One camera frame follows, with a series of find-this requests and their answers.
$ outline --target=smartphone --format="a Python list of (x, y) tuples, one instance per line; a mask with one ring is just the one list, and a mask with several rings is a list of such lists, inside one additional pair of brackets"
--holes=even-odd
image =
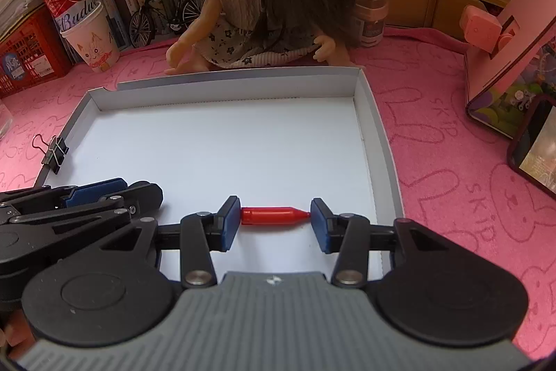
[(556, 199), (556, 100), (537, 95), (508, 148), (508, 165)]

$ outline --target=paper cup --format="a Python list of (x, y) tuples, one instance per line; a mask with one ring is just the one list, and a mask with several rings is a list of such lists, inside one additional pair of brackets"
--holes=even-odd
[(61, 32), (95, 73), (105, 72), (120, 58), (104, 6), (99, 3), (80, 23)]

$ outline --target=wooden drawer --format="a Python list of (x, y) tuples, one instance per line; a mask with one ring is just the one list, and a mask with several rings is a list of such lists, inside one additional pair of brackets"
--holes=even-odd
[(429, 0), (389, 0), (386, 23), (393, 26), (423, 27)]
[(459, 19), (466, 5), (474, 5), (481, 10), (486, 10), (484, 4), (479, 0), (436, 0), (431, 27), (463, 40), (463, 31), (459, 27)]

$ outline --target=doll dress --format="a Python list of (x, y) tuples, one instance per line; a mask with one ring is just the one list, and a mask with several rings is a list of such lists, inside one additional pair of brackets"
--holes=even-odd
[(280, 66), (312, 53), (315, 34), (287, 20), (285, 27), (268, 14), (269, 33), (251, 39), (261, 13), (261, 0), (220, 0), (222, 14), (212, 32), (195, 44), (209, 62), (221, 68)]

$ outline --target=blue gripper pad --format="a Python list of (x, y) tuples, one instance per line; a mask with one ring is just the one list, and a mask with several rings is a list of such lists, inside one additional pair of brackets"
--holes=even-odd
[(321, 251), (330, 253), (330, 237), (328, 236), (326, 217), (315, 203), (315, 199), (311, 201), (311, 226)]
[(241, 223), (241, 202), (236, 197), (234, 203), (229, 208), (228, 213), (224, 217), (224, 224), (222, 227), (222, 250), (228, 251), (232, 247), (234, 238), (236, 237), (237, 229)]
[(95, 203), (103, 195), (125, 189), (127, 189), (127, 183), (121, 178), (108, 179), (87, 186), (79, 186), (65, 199), (66, 208), (79, 206), (80, 204)]

